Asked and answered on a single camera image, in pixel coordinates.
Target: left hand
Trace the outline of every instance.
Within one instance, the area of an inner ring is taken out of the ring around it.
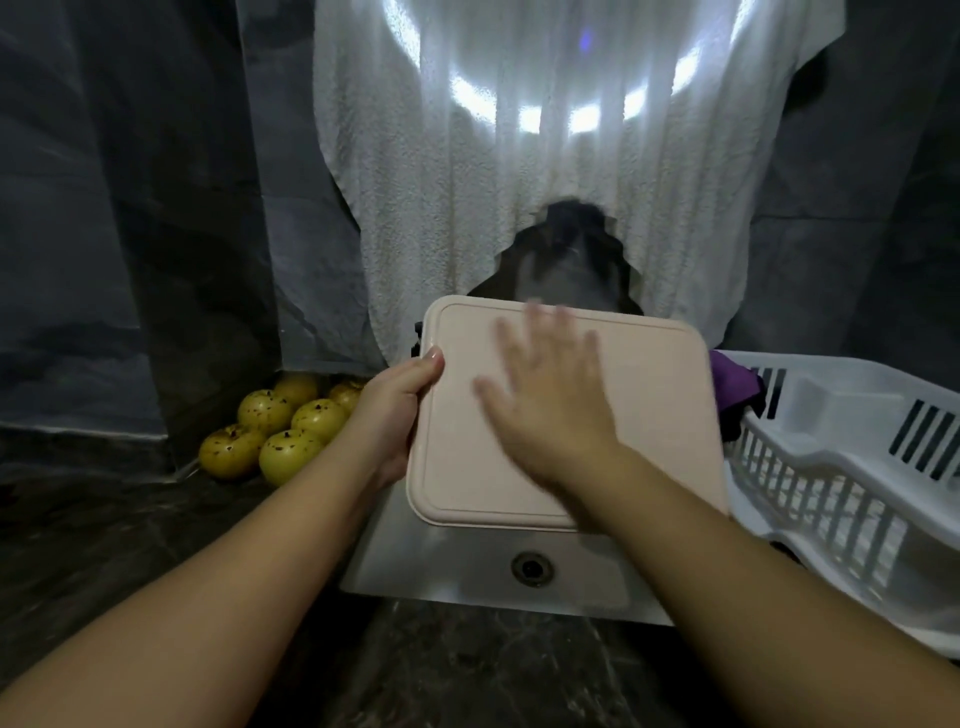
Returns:
[[[368,459],[378,489],[406,475],[420,396],[443,372],[444,355],[433,347],[423,358],[391,367],[364,387],[343,434]]]

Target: forearm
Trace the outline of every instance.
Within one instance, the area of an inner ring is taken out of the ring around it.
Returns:
[[[621,449],[577,488],[756,725],[938,725],[953,668]]]
[[[0,697],[4,725],[242,725],[365,512],[332,447],[227,534],[91,623]]]

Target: hand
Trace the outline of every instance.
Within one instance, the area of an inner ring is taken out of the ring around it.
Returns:
[[[511,460],[534,482],[569,489],[581,466],[618,447],[596,332],[578,337],[562,306],[550,315],[528,303],[526,323],[528,346],[503,319],[494,325],[513,397],[482,376],[474,393]]]
[[[364,387],[344,428],[343,440],[360,451],[355,454],[367,459],[376,488],[396,483],[406,475],[420,396],[443,371],[444,355],[434,347],[424,358],[391,367]]]

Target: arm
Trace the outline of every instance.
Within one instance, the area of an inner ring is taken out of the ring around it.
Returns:
[[[596,339],[528,309],[530,347],[500,323],[514,396],[477,396],[507,454],[578,500],[621,545],[756,726],[953,725],[949,662],[777,554],[616,440]]]
[[[367,385],[347,427],[227,534],[96,619],[0,696],[0,724],[244,725],[366,515],[406,471],[418,392],[443,359]]]

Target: white dish rack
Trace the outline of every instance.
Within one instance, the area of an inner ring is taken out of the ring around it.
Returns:
[[[960,395],[860,359],[724,353],[767,383],[727,446],[760,535],[960,659]]]

